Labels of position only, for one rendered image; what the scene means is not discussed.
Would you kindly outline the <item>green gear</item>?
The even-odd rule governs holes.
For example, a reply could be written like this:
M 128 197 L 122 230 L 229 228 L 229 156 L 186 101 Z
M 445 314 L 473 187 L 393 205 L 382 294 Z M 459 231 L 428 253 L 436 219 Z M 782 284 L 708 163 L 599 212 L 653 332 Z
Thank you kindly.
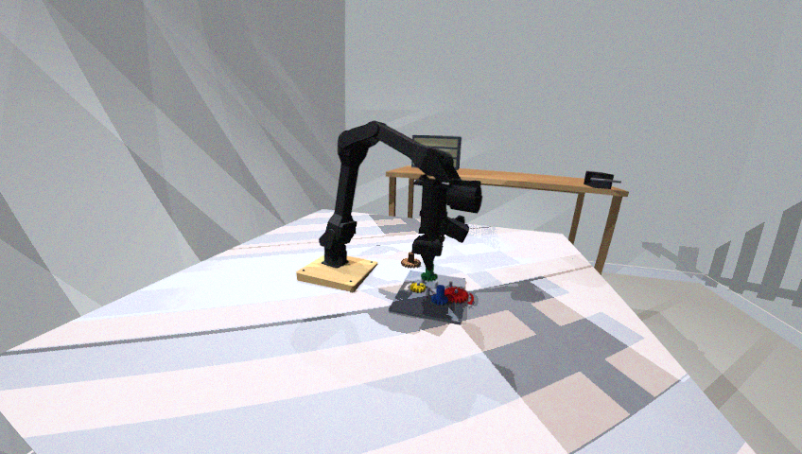
M 436 281 L 436 279 L 438 279 L 437 274 L 434 273 L 434 263 L 433 263 L 433 266 L 432 266 L 432 270 L 428 271 L 427 268 L 426 268 L 426 272 L 423 272 L 421 274 L 421 277 L 422 277 L 421 279 L 424 280 L 424 281 L 432 281 L 432 282 L 433 282 L 433 280 Z

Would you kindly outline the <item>brown gear with handle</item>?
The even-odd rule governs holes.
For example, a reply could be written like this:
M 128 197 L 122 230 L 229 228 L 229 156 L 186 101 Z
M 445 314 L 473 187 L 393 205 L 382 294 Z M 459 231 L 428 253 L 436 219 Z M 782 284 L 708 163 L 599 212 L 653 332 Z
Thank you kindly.
M 405 268 L 417 268 L 421 266 L 421 261 L 417 258 L 414 259 L 414 253 L 409 252 L 408 258 L 401 260 L 401 265 Z

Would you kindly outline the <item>red gear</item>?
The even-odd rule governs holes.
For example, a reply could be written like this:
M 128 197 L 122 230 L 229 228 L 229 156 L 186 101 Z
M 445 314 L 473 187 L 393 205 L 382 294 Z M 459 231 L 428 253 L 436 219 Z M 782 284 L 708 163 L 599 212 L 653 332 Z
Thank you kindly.
M 445 289 L 445 297 L 447 297 L 448 302 L 464 302 L 468 299 L 468 292 L 466 290 L 457 288 L 458 293 L 455 293 L 456 287 L 446 288 Z

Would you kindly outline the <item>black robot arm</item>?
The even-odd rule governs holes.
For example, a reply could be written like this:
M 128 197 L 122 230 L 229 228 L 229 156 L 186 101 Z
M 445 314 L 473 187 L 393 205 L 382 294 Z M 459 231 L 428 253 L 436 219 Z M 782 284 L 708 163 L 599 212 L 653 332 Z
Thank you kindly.
M 371 121 L 365 125 L 344 131 L 338 140 L 338 156 L 341 161 L 340 179 L 335 212 L 328 220 L 325 232 L 318 239 L 323 247 L 322 264 L 339 268 L 349 263 L 346 245 L 356 233 L 357 222 L 351 212 L 359 167 L 367 157 L 369 147 L 378 143 L 398 150 L 408 156 L 424 173 L 414 184 L 422 185 L 422 206 L 426 208 L 446 208 L 477 213 L 482 203 L 480 181 L 463 181 L 457 173 L 453 156 L 438 148 L 433 148 L 389 128 L 386 124 Z M 434 176 L 436 179 L 429 178 Z M 444 182 L 444 183 L 442 183 Z M 449 183 L 449 184 L 448 184 Z M 464 217 L 442 219 L 439 237 L 445 234 L 463 243 L 469 232 Z

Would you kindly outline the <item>blue gear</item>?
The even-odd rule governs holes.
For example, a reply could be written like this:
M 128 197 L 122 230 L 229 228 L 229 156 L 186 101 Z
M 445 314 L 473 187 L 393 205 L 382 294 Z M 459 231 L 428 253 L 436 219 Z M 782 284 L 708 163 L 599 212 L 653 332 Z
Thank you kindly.
M 445 286 L 437 286 L 437 293 L 432 296 L 432 302 L 434 302 L 434 305 L 437 304 L 437 306 L 448 303 L 447 297 L 445 297 Z

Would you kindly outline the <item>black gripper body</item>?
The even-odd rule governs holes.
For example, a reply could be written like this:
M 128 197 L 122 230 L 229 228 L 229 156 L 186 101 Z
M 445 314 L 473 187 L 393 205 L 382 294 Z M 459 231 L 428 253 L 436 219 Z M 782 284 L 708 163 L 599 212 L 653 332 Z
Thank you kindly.
M 442 256 L 444 243 L 439 238 L 442 219 L 446 216 L 446 208 L 434 209 L 422 206 L 420 211 L 421 226 L 418 236 L 414 239 L 411 252 L 414 254 Z

